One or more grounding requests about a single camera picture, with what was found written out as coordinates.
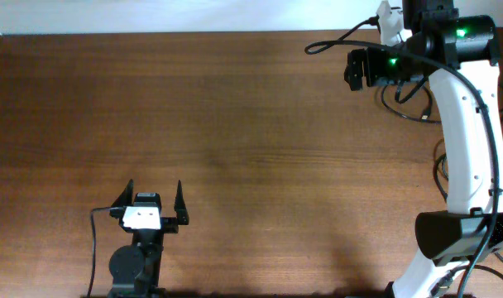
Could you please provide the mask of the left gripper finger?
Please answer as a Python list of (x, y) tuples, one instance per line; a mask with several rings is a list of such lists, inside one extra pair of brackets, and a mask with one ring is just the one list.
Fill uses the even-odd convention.
[(188, 225), (189, 224), (189, 213), (184, 202), (183, 188), (181, 181), (178, 180), (177, 191), (175, 196), (174, 211), (176, 213), (176, 218), (178, 225)]
[(130, 179), (123, 192), (114, 200), (111, 208), (127, 207), (132, 205), (134, 181)]

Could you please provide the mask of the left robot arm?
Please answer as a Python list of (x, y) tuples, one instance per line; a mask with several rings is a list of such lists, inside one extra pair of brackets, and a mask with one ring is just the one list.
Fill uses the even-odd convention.
[(109, 297), (165, 296), (165, 290), (158, 286), (164, 236), (178, 233), (180, 226), (189, 224), (181, 183), (177, 185), (174, 211), (174, 216), (162, 216), (159, 194), (135, 193), (133, 181), (127, 183), (109, 213), (123, 231), (132, 235), (132, 242), (118, 248), (110, 258), (113, 284)]

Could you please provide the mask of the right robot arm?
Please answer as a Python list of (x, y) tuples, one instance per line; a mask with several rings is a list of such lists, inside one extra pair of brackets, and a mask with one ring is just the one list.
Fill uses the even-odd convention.
[(377, 44), (356, 41), (351, 89), (428, 83), (438, 105), (449, 185), (444, 211), (417, 216), (418, 250), (389, 297), (440, 297), (503, 250), (503, 136), (497, 88), (500, 44), (486, 15), (461, 17), (450, 1), (382, 2), (370, 23)]

